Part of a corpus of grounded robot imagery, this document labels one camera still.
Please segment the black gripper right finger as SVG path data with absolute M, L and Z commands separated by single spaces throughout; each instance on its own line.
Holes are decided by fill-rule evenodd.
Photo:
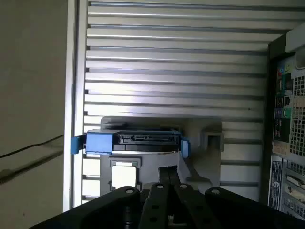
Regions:
M 303 229 L 305 222 L 278 210 L 213 187 L 204 194 L 180 182 L 177 167 L 169 168 L 173 190 L 171 229 Z

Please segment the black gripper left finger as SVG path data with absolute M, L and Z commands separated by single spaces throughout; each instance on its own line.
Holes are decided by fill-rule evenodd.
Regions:
M 125 186 L 63 212 L 35 229 L 145 229 L 167 227 L 169 168 L 159 168 L 159 182 L 139 191 Z

